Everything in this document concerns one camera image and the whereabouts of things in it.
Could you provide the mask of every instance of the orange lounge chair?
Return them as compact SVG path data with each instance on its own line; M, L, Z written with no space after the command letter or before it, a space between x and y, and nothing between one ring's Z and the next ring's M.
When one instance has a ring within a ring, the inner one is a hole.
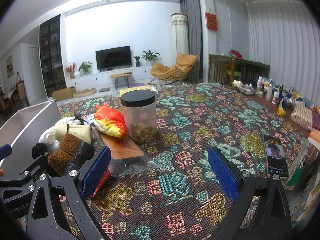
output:
M193 65L196 63L198 56L189 54L177 54L176 64L167 67L159 62L153 64L150 73L154 76L153 80L160 79L166 84L172 84L179 81L192 69Z

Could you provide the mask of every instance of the black jar lid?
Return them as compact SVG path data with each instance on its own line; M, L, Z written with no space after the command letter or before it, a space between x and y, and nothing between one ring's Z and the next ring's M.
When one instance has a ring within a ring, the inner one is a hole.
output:
M121 96L121 104L126 107L142 107L156 101L156 92L151 90L134 90Z

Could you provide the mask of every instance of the sheer curtain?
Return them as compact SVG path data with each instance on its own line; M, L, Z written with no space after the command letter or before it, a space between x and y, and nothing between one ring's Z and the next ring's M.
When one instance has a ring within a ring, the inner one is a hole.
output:
M188 16L184 13L171 15L173 60L176 62L178 53L189 54Z
M269 78L320 104L320 29L297 0L246 3L251 60L270 65Z

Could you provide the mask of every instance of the tv stand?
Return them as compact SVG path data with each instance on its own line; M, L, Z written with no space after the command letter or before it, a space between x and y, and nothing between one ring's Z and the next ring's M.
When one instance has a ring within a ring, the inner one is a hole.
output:
M152 66L141 66L141 67L125 67L108 71L101 70L100 73L93 73L89 75L85 75L79 78L73 78L71 80L67 80L67 87L76 87L77 91L88 89L88 88L95 88L97 91L101 88L105 88L107 86L114 87L115 80L111 78L112 75L119 75L128 72L132 72L132 76L128 76L129 85L131 84L138 84L138 83L149 83L153 76L150 73ZM127 82L124 77L119 78L119 83L117 87L127 87Z
M117 66L117 67L108 67L108 68L104 68L104 69L100 69L99 73L101 72L106 72L106 71L111 71L111 70L121 70L123 68L131 68L132 65L128 65L128 66Z

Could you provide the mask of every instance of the plastic jar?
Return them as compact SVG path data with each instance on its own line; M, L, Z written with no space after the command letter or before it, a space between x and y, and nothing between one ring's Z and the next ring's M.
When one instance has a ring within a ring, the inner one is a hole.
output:
M279 102L279 92L275 91L275 93L273 94L272 103L276 105L278 104L278 102Z
M156 93L134 90L121 96L122 111L127 133L137 144L156 139Z

